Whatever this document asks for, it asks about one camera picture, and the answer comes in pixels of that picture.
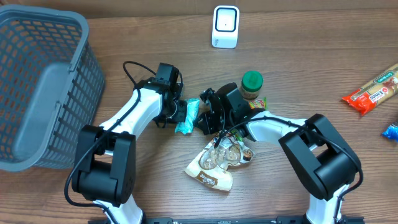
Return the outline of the orange pasta packet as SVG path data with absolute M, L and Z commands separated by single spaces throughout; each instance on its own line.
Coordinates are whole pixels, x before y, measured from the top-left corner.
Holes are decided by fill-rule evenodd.
M 376 76 L 362 87 L 342 97 L 361 116 L 397 94 L 397 64 Z

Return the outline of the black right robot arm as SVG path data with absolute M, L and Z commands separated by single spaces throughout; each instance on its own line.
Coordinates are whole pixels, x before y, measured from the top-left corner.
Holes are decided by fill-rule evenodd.
M 204 134 L 220 132 L 216 145 L 236 131 L 252 141 L 279 145 L 298 179 L 310 194 L 306 213 L 278 217 L 277 223 L 364 223 L 363 217 L 341 213 L 345 195 L 363 182 L 356 153 L 322 114 L 309 119 L 276 116 L 262 108 L 250 108 L 235 83 L 218 91 L 209 88 L 200 99 L 210 106 L 195 120 Z

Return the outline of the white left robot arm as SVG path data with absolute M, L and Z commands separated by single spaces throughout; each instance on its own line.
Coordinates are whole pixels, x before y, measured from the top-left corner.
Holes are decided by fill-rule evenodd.
M 82 127 L 65 182 L 67 202 L 100 208 L 106 215 L 103 223 L 145 223 L 145 214 L 132 196 L 136 141 L 151 121 L 160 128 L 185 122 L 187 102 L 180 98 L 182 91 L 181 72 L 160 63 L 152 77 L 134 83 L 131 98 L 112 118 L 99 126 Z

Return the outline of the blue packet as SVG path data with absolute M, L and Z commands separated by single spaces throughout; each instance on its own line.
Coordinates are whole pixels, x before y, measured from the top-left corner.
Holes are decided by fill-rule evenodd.
M 398 125 L 397 121 L 393 122 L 388 128 L 382 133 L 385 138 L 390 140 L 398 141 Z

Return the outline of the green capped bottle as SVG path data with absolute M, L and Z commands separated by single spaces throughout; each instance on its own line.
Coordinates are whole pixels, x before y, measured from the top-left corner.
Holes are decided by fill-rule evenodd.
M 241 80 L 240 91 L 243 98 L 253 100 L 259 96 L 259 91 L 263 85 L 263 77 L 257 71 L 246 72 Z

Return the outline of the green candy bag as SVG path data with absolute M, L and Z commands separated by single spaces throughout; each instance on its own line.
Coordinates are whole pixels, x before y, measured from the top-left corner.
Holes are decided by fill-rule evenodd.
M 247 103 L 248 103 L 250 109 L 255 110 L 255 111 L 267 110 L 267 107 L 268 107 L 266 97 L 256 99 L 256 100 L 247 100 Z M 233 112 L 231 112 L 230 117 L 231 117 L 231 124 L 238 123 L 237 119 L 234 118 Z M 232 130 L 231 133 L 234 135 L 234 137 L 238 141 L 243 141 L 243 139 L 248 135 L 243 128 L 236 128 L 236 129 Z

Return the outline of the white brown cookie bag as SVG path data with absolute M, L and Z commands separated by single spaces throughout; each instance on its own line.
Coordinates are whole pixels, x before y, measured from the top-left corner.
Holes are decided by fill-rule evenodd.
M 251 162 L 255 152 L 237 134 L 228 133 L 216 146 L 219 136 L 217 134 L 189 163 L 185 173 L 209 188 L 229 191 L 233 186 L 233 177 L 228 168 Z

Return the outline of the teal wipes packet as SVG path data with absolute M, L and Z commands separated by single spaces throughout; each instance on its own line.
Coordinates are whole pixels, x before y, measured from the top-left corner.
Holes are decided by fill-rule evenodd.
M 192 133 L 194 129 L 193 122 L 198 116 L 200 100 L 198 98 L 191 98 L 185 100 L 187 102 L 187 115 L 185 122 L 177 123 L 175 133 L 181 132 L 182 134 Z

